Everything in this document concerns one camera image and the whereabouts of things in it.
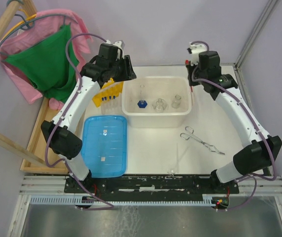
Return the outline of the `coloured plastic spoons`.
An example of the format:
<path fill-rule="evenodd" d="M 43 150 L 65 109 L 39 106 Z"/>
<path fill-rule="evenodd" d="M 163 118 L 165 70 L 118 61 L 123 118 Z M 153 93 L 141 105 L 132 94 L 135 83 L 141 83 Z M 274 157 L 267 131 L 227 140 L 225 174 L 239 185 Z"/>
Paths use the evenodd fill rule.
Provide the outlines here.
<path fill-rule="evenodd" d="M 188 83 L 189 83 L 189 87 L 191 92 L 193 92 L 193 88 L 192 88 L 192 73 L 194 70 L 194 66 L 191 65 L 191 61 L 190 60 L 185 60 L 185 67 L 187 69 L 187 79 L 188 79 Z"/>

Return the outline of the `yellow test tube rack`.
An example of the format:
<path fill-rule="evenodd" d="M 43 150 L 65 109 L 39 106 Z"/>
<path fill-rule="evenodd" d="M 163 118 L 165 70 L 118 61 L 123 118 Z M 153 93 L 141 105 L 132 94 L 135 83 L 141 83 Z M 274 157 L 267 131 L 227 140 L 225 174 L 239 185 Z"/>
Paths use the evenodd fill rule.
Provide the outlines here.
<path fill-rule="evenodd" d="M 119 94 L 123 90 L 124 82 L 115 82 L 113 78 L 111 78 L 108 82 L 104 84 L 101 90 L 93 97 L 92 101 L 94 102 L 95 106 L 98 108 L 102 101 L 102 97 L 106 97 L 106 101 L 109 100 L 109 96 L 118 97 Z"/>

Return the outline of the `small glass bottle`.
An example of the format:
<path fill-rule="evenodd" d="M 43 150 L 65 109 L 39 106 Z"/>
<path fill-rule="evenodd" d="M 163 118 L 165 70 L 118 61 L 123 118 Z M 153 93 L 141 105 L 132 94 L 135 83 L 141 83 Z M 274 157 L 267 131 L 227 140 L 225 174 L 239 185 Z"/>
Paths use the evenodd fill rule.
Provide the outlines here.
<path fill-rule="evenodd" d="M 174 96 L 173 100 L 172 100 L 171 106 L 172 106 L 172 108 L 174 108 L 174 109 L 178 109 L 178 108 L 180 107 L 180 105 L 181 105 L 181 96 L 178 95 L 178 94 L 176 94 L 176 95 Z"/>

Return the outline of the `clear tube with blue cap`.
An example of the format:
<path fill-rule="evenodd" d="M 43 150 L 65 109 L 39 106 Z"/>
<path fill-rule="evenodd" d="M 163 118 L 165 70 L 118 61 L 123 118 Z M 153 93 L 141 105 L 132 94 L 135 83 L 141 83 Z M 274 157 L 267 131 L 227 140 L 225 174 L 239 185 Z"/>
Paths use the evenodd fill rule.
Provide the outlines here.
<path fill-rule="evenodd" d="M 144 84 L 140 85 L 139 101 L 137 105 L 140 109 L 145 109 L 147 107 L 147 101 L 145 100 L 144 96 Z"/>

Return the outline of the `white plastic bin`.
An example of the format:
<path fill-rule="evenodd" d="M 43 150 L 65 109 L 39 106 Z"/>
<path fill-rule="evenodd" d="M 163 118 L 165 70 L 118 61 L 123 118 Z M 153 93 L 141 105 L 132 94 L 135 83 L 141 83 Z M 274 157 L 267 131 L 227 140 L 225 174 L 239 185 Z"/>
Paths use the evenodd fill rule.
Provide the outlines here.
<path fill-rule="evenodd" d="M 140 85 L 144 84 L 144 96 L 147 107 L 140 109 Z M 178 94 L 181 105 L 172 108 L 172 100 Z M 158 98 L 164 99 L 168 107 L 163 113 L 156 113 L 152 103 Z M 181 126 L 193 106 L 191 90 L 187 79 L 183 77 L 158 76 L 144 77 L 127 81 L 122 90 L 122 112 L 129 126 L 134 128 L 176 128 Z"/>

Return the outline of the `round glass flask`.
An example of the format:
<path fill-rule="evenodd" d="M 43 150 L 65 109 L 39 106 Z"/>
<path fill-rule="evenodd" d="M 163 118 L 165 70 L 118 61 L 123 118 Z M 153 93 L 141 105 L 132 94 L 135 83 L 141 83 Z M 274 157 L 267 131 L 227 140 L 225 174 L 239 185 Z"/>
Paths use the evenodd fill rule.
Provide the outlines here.
<path fill-rule="evenodd" d="M 156 113 L 163 113 L 167 109 L 168 104 L 164 99 L 158 98 L 152 103 L 152 107 Z"/>

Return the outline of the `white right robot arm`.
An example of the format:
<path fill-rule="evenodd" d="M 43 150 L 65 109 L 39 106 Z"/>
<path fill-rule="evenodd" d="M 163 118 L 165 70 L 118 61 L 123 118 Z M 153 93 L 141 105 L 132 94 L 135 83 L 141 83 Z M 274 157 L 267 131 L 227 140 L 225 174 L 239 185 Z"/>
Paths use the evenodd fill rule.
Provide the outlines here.
<path fill-rule="evenodd" d="M 242 150 L 227 165 L 215 170 L 210 189 L 221 193 L 230 181 L 258 176 L 259 170 L 276 168 L 276 158 L 282 146 L 279 136 L 271 136 L 245 104 L 237 82 L 223 74 L 216 51 L 189 49 L 191 60 L 185 62 L 190 86 L 202 85 L 204 91 L 223 109 L 233 124 Z"/>

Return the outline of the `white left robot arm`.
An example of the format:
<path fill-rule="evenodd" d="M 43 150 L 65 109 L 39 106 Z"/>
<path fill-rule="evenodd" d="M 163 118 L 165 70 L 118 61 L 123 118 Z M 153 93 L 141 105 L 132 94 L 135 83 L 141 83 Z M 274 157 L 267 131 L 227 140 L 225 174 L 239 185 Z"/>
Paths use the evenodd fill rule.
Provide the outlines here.
<path fill-rule="evenodd" d="M 129 55 L 123 52 L 124 42 L 106 42 L 100 45 L 99 53 L 86 63 L 70 97 L 51 121 L 44 120 L 41 131 L 51 149 L 69 172 L 75 176 L 75 187 L 86 193 L 92 188 L 88 178 L 89 168 L 81 156 L 82 140 L 76 135 L 76 128 L 87 106 L 110 79 L 115 82 L 136 79 Z"/>

